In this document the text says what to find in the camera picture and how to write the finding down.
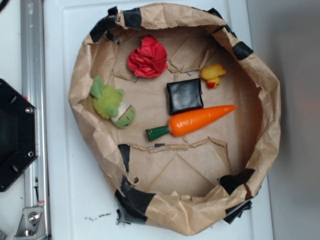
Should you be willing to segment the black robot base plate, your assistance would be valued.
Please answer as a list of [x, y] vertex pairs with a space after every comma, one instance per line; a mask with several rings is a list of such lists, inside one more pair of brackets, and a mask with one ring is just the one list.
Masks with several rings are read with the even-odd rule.
[[1, 79], [0, 191], [7, 191], [36, 158], [36, 108]]

